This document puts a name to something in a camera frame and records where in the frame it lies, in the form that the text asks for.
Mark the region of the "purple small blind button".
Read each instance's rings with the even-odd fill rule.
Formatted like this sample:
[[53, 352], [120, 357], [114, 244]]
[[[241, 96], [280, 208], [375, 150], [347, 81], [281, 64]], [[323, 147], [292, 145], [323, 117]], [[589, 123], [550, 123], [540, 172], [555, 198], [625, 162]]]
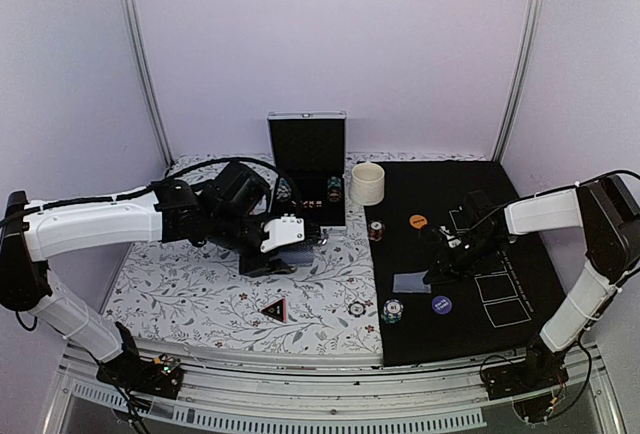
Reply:
[[437, 295], [432, 299], [431, 308], [438, 315], [448, 315], [453, 309], [453, 303], [447, 296]]

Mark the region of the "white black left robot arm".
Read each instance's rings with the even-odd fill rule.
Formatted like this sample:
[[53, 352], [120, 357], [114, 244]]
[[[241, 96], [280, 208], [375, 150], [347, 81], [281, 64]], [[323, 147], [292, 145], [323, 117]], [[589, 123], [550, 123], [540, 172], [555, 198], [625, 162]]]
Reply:
[[81, 345], [128, 388], [148, 380], [127, 328], [108, 322], [71, 292], [49, 267], [59, 254], [134, 242], [208, 243], [238, 254], [240, 272], [258, 276], [288, 273], [279, 252], [291, 246], [323, 243], [321, 228], [302, 217], [301, 197], [291, 190], [294, 211], [257, 214], [261, 201], [275, 195], [254, 171], [258, 160], [222, 158], [212, 179], [190, 184], [183, 169], [146, 187], [102, 196], [28, 201], [12, 193], [1, 221], [1, 304], [28, 312], [64, 338]]

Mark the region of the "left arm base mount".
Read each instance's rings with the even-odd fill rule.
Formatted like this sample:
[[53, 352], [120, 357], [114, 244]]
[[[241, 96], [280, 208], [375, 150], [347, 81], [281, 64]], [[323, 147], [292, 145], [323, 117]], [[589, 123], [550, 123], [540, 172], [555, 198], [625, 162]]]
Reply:
[[111, 361], [99, 362], [96, 379], [123, 390], [176, 400], [184, 377], [181, 360], [168, 354], [153, 360], [141, 358], [131, 332], [120, 322], [115, 326], [122, 336], [123, 352]]

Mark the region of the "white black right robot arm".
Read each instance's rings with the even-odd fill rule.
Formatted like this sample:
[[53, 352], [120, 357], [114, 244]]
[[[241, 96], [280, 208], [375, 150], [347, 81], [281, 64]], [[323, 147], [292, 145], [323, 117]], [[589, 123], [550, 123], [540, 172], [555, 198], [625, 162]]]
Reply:
[[622, 286], [639, 272], [639, 203], [625, 183], [637, 173], [618, 169], [585, 181], [498, 205], [472, 192], [463, 206], [468, 227], [435, 242], [426, 285], [469, 277], [487, 255], [539, 233], [567, 290], [534, 342], [539, 350], [517, 369], [517, 381], [537, 390], [552, 378], [558, 355], [601, 317]]

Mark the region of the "orange big blind button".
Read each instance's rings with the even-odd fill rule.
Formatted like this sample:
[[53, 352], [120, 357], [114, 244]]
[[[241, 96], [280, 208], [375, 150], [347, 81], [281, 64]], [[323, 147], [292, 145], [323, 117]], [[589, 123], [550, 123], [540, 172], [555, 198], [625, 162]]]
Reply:
[[414, 214], [409, 217], [409, 224], [416, 230], [421, 230], [428, 225], [428, 219], [421, 214]]

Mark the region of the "single blue ten chip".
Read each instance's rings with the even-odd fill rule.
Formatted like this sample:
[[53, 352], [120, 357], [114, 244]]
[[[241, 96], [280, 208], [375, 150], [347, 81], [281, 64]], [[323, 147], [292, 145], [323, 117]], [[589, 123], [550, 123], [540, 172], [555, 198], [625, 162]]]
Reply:
[[353, 317], [360, 317], [366, 312], [366, 306], [361, 303], [354, 301], [348, 306], [348, 313]]

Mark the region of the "blue green moved chip stack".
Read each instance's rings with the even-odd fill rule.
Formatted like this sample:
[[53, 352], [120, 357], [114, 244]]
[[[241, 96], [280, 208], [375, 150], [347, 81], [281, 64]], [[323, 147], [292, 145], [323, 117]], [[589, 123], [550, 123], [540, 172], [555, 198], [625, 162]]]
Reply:
[[381, 319], [385, 324], [398, 323], [404, 312], [404, 306], [398, 299], [388, 299], [384, 305], [381, 314]]

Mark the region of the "blue playing card deck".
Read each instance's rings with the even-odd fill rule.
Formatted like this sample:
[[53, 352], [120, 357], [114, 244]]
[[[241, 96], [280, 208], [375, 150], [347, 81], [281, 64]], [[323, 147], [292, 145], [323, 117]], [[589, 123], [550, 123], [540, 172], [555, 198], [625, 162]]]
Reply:
[[290, 246], [281, 252], [282, 259], [293, 266], [312, 266], [314, 262], [314, 248], [311, 245]]

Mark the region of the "red black moved chip stack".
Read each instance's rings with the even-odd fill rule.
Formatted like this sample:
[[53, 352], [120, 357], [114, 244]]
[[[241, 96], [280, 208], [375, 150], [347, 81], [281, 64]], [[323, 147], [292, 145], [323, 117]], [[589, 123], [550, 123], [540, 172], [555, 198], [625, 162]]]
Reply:
[[368, 238], [370, 241], [379, 242], [383, 239], [385, 226], [380, 221], [372, 221], [368, 226]]

